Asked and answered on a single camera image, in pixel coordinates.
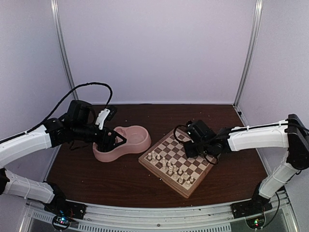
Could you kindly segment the pink double bowl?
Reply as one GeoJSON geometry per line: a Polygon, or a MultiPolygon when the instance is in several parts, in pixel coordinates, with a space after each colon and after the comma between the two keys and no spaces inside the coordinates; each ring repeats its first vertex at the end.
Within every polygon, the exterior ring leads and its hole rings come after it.
{"type": "Polygon", "coordinates": [[[151,137],[146,128],[134,125],[129,127],[116,127],[114,129],[121,136],[126,138],[123,145],[118,146],[112,151],[100,152],[97,145],[93,143],[93,153],[95,158],[101,162],[112,162],[119,157],[127,154],[138,154],[146,151],[151,145],[151,137]]]}

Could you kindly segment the light chess king tall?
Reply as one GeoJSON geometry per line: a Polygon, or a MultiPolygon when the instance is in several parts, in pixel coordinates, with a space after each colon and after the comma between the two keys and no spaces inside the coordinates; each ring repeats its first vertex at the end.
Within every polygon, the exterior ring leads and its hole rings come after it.
{"type": "Polygon", "coordinates": [[[168,162],[168,175],[172,175],[173,174],[173,166],[171,164],[171,162],[168,162]]]}

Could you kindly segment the light chess piece tall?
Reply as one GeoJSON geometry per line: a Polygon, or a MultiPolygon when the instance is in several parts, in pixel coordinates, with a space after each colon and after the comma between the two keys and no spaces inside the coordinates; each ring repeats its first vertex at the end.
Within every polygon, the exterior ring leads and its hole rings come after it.
{"type": "Polygon", "coordinates": [[[167,169],[167,160],[165,157],[162,158],[162,169],[164,171],[167,169]]]}

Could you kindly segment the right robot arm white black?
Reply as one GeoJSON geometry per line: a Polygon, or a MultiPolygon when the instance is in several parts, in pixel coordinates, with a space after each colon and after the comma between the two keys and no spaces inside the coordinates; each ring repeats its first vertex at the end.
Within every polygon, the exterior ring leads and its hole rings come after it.
{"type": "Polygon", "coordinates": [[[183,143],[188,158],[210,155],[214,158],[245,149],[281,147],[287,150],[280,166],[265,178],[248,201],[248,210],[258,213],[269,199],[295,174],[309,167],[309,130],[296,114],[272,124],[222,128],[218,133],[202,120],[189,121],[186,134],[190,140],[183,143]]]}

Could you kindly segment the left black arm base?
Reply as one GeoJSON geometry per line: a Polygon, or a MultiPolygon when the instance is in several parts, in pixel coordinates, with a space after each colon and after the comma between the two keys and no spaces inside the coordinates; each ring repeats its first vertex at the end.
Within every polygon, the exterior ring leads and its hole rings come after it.
{"type": "Polygon", "coordinates": [[[82,203],[75,203],[65,201],[61,206],[55,204],[42,203],[44,210],[54,214],[52,219],[52,226],[57,231],[64,231],[70,226],[77,226],[78,220],[84,219],[86,212],[86,205],[82,203]]]}

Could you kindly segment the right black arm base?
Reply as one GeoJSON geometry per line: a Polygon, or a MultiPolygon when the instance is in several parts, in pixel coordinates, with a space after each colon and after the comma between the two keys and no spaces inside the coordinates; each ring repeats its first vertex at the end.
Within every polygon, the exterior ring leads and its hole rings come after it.
{"type": "Polygon", "coordinates": [[[250,229],[261,229],[266,224],[265,212],[271,210],[272,204],[254,203],[252,200],[231,204],[234,219],[245,218],[250,229]]]}

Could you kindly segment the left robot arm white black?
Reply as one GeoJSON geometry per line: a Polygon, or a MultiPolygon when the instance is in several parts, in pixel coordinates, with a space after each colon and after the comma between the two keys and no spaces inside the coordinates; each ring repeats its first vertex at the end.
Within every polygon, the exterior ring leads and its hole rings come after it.
{"type": "Polygon", "coordinates": [[[68,111],[60,118],[45,119],[31,132],[16,135],[0,144],[0,192],[25,199],[33,199],[50,206],[60,215],[66,214],[70,207],[65,196],[56,186],[37,182],[18,176],[5,168],[14,160],[39,150],[57,147],[63,143],[83,141],[95,143],[100,152],[109,152],[126,143],[126,138],[118,132],[105,127],[105,122],[112,119],[116,108],[104,108],[93,122],[92,104],[81,100],[72,100],[68,111]]]}

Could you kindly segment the front aluminium rail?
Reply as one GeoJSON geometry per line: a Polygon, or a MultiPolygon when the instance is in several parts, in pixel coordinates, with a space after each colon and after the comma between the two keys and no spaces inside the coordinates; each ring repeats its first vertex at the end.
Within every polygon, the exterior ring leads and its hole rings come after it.
{"type": "MultiPolygon", "coordinates": [[[[272,197],[273,209],[248,217],[235,218],[231,204],[174,208],[129,208],[84,203],[83,219],[64,232],[299,232],[292,205],[285,190],[272,197]],[[253,217],[265,216],[268,224],[262,229],[251,229],[253,217]]],[[[52,226],[54,215],[44,211],[41,204],[27,201],[18,232],[57,232],[52,226]]]]}

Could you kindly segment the left aluminium frame post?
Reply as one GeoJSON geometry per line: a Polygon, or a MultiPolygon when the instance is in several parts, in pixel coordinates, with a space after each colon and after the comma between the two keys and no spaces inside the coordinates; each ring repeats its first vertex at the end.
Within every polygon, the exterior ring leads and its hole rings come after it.
{"type": "Polygon", "coordinates": [[[71,69],[70,69],[70,64],[69,64],[69,59],[65,47],[65,41],[64,41],[64,36],[63,36],[63,31],[62,31],[62,26],[61,26],[61,19],[60,19],[60,13],[59,13],[59,7],[58,7],[58,1],[57,0],[51,0],[51,10],[52,10],[52,15],[54,19],[54,24],[56,28],[56,34],[57,34],[57,40],[59,44],[59,49],[61,53],[61,59],[65,71],[65,77],[68,82],[70,90],[75,88],[75,83],[72,77],[71,69]]]}

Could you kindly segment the aluminium frame post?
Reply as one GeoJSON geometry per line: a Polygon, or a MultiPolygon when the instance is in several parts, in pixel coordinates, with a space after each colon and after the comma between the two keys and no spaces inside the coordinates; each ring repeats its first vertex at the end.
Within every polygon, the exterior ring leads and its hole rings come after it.
{"type": "Polygon", "coordinates": [[[51,0],[51,10],[52,10],[52,15],[54,19],[54,24],[56,28],[56,34],[57,34],[57,40],[59,44],[59,49],[61,53],[61,59],[65,71],[65,77],[68,82],[70,90],[75,88],[75,83],[72,77],[71,69],[70,69],[70,64],[69,64],[69,59],[65,47],[65,41],[64,41],[64,36],[63,36],[63,31],[62,31],[62,26],[61,26],[61,19],[60,19],[60,13],[59,13],[59,7],[58,7],[58,1],[57,0],[51,0]]]}
{"type": "Polygon", "coordinates": [[[249,75],[251,63],[253,60],[253,53],[254,49],[256,47],[258,35],[259,35],[259,30],[260,30],[260,25],[261,25],[261,19],[262,19],[262,12],[263,12],[263,0],[256,0],[255,1],[255,9],[254,9],[254,14],[253,14],[253,23],[252,23],[252,29],[251,29],[251,35],[249,39],[249,45],[248,45],[248,50],[247,50],[247,55],[246,59],[244,62],[244,67],[242,70],[241,74],[241,79],[239,83],[239,87],[237,90],[237,94],[234,100],[233,106],[235,108],[239,107],[241,96],[243,94],[245,84],[249,75]]]}

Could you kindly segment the right aluminium frame post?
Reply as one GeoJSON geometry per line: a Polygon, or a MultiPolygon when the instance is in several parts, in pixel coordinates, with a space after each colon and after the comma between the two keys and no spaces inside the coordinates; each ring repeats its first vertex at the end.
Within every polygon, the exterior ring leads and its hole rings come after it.
{"type": "Polygon", "coordinates": [[[259,30],[260,30],[260,25],[261,25],[261,19],[262,19],[262,12],[263,12],[263,0],[256,0],[255,1],[255,9],[254,9],[254,14],[253,14],[253,23],[252,23],[252,29],[251,29],[251,35],[249,39],[249,45],[248,45],[248,50],[247,50],[247,55],[246,59],[244,62],[244,67],[242,70],[241,74],[241,79],[239,83],[239,87],[237,90],[237,94],[234,100],[233,106],[235,108],[239,107],[241,96],[243,94],[245,84],[249,75],[251,63],[253,60],[253,53],[254,49],[256,47],[258,35],[259,35],[259,30]]]}

